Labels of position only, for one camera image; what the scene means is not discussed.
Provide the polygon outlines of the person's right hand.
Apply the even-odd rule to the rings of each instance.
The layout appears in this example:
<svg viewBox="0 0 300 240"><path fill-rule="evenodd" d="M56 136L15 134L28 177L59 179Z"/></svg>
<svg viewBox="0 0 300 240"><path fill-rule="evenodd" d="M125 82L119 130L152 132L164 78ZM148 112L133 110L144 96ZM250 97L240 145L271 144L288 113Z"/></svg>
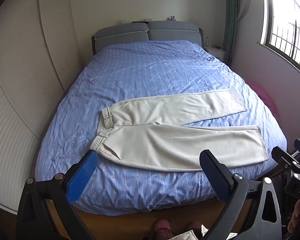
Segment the person's right hand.
<svg viewBox="0 0 300 240"><path fill-rule="evenodd" d="M298 200L294 206L290 222L288 223L288 232L293 233L295 228L300 222L300 200Z"/></svg>

